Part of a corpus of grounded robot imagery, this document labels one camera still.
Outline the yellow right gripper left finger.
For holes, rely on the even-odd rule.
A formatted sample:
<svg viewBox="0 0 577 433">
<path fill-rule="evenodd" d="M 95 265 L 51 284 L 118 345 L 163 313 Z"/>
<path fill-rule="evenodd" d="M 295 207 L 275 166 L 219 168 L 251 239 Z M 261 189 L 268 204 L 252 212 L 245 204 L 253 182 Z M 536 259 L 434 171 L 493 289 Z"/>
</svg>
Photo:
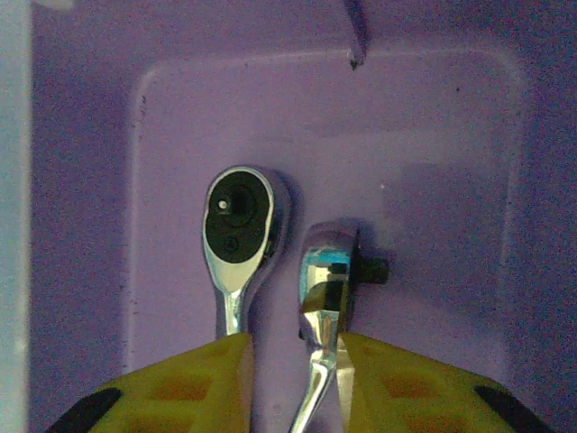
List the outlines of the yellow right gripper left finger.
<svg viewBox="0 0 577 433">
<path fill-rule="evenodd" d="M 253 344 L 226 336 L 119 376 L 45 433 L 250 433 Z"/>
</svg>

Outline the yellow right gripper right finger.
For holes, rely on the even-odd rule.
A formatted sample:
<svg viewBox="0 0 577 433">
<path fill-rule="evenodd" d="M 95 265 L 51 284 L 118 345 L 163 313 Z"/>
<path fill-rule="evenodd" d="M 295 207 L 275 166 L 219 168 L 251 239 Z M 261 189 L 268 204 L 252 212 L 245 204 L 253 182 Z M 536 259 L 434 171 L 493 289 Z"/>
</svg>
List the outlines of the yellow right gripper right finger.
<svg viewBox="0 0 577 433">
<path fill-rule="evenodd" d="M 343 433 L 555 433 L 506 387 L 354 333 L 338 337 Z"/>
</svg>

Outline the chrome ratchet wrench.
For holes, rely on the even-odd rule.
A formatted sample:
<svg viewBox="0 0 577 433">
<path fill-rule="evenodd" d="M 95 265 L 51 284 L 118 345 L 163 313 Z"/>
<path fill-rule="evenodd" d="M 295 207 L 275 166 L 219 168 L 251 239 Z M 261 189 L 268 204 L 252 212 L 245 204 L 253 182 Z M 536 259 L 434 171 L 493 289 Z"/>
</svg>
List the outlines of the chrome ratchet wrench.
<svg viewBox="0 0 577 433">
<path fill-rule="evenodd" d="M 360 284 L 384 284 L 389 261 L 361 250 L 353 221 L 311 226 L 305 236 L 298 275 L 299 337 L 306 343 L 308 379 L 289 433 L 306 433 L 332 383 L 337 385 L 343 433 L 353 408 L 354 367 L 343 340 L 353 317 Z"/>
<path fill-rule="evenodd" d="M 253 298 L 285 249 L 291 210 L 289 190 L 274 170 L 232 166 L 210 184 L 201 235 L 216 338 L 249 331 Z"/>
</svg>

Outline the purple tool box base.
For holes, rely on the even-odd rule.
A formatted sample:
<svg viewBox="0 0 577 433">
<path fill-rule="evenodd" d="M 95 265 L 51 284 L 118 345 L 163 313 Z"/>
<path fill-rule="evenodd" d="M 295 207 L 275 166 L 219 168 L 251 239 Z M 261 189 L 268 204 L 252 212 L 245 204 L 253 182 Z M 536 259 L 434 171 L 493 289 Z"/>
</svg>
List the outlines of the purple tool box base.
<svg viewBox="0 0 577 433">
<path fill-rule="evenodd" d="M 355 332 L 487 375 L 577 433 L 577 0 L 78 0 L 32 9 L 29 430 L 211 341 L 206 190 L 254 164 L 293 222 L 252 303 L 252 428 L 307 380 L 307 229 L 385 255 Z"/>
</svg>

